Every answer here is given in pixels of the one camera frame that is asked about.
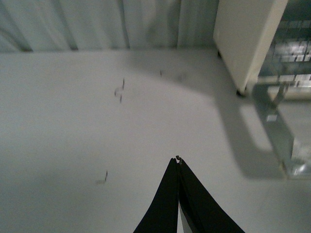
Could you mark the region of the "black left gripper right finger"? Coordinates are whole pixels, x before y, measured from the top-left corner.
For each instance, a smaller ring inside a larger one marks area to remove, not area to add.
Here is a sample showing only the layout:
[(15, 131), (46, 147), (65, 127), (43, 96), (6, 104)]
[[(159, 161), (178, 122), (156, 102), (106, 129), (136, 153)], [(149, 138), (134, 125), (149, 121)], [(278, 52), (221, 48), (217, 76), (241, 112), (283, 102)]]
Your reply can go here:
[(176, 156), (179, 203), (193, 233), (242, 233), (244, 230), (220, 207), (187, 163)]

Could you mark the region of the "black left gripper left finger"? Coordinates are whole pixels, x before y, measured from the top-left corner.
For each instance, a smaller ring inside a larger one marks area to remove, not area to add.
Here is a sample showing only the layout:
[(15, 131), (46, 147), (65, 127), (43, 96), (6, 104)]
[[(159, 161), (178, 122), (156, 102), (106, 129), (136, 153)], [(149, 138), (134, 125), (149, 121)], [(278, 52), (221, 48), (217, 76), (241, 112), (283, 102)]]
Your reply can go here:
[(176, 159), (171, 159), (156, 194), (136, 233), (175, 233), (178, 225), (179, 176)]

